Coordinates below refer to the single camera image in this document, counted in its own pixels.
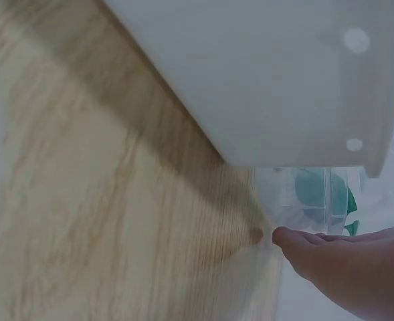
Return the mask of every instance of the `clear plastic container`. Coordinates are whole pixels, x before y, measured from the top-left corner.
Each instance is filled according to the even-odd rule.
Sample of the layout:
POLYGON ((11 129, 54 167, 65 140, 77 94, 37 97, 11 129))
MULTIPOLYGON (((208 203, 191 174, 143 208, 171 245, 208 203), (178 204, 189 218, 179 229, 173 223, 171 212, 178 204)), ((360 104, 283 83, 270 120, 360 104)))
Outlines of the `clear plastic container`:
POLYGON ((347 169, 256 169, 254 187, 274 225, 342 234, 349 201, 347 169))

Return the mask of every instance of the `light wood table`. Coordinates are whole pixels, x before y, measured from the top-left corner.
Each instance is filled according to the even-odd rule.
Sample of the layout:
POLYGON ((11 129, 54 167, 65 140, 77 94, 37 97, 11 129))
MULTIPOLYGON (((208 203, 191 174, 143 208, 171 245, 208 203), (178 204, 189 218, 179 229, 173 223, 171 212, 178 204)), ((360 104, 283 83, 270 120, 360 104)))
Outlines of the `light wood table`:
POLYGON ((0 146, 0 320, 273 320, 249 173, 100 3, 0 0, 0 146))

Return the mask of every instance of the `teal object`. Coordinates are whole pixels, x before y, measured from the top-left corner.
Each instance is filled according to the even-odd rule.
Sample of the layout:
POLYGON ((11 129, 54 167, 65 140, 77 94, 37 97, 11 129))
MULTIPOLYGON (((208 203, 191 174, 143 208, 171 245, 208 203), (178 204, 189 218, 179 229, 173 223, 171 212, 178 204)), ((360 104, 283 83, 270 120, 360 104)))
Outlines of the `teal object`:
MULTIPOLYGON (((298 169, 295 180, 295 192, 301 204, 305 207, 314 207, 304 209, 305 216, 317 222, 324 224, 325 213, 325 186, 324 186, 324 168, 315 169, 298 169)), ((344 179, 332 172, 331 174, 331 193, 332 193, 332 224, 343 222, 344 214, 347 215, 357 210, 355 198, 351 190, 345 184, 344 179)))
POLYGON ((356 236, 357 230, 359 229, 360 221, 354 221, 350 225, 344 226, 344 228, 349 232, 350 236, 356 236))

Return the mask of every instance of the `white plastic object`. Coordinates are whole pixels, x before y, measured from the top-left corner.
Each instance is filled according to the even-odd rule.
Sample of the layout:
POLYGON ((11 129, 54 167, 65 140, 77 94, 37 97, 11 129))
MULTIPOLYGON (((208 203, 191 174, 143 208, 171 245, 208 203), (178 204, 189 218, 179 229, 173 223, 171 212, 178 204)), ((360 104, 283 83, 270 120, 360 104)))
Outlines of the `white plastic object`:
POLYGON ((346 169, 256 169, 254 185, 274 225, 342 234, 349 197, 346 169))
POLYGON ((394 0, 105 2, 232 165, 381 172, 394 0))

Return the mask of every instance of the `hand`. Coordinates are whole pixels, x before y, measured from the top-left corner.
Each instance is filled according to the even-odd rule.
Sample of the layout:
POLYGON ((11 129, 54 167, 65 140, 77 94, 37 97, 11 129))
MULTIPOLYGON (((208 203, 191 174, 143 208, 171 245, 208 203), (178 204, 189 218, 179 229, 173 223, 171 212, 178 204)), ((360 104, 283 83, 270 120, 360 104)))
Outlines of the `hand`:
POLYGON ((333 302, 364 320, 394 321, 394 229, 345 237, 280 227, 272 239, 333 302))

